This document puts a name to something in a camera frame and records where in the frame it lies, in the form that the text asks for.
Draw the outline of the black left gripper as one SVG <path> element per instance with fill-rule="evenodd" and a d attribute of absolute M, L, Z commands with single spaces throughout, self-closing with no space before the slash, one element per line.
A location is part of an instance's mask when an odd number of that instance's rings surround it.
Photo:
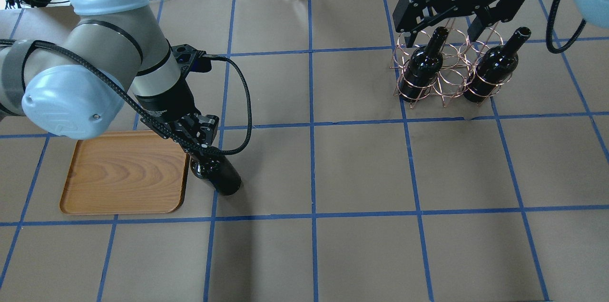
<path fill-rule="evenodd" d="M 171 88 L 154 96 L 135 94 L 140 106 L 158 124 L 143 119 L 162 137 L 171 138 L 186 150 L 211 146 L 217 135 L 219 118 L 212 114 L 203 115 L 195 106 L 194 96 L 186 81 L 177 81 Z"/>

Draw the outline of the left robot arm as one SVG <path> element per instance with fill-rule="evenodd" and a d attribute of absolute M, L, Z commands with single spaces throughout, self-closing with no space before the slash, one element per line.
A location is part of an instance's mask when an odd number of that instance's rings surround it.
<path fill-rule="evenodd" d="M 1 117 L 59 136 L 100 136 L 124 104 L 187 153 L 209 152 L 219 118 L 195 105 L 149 0 L 70 0 L 79 21 L 62 44 L 1 40 Z"/>

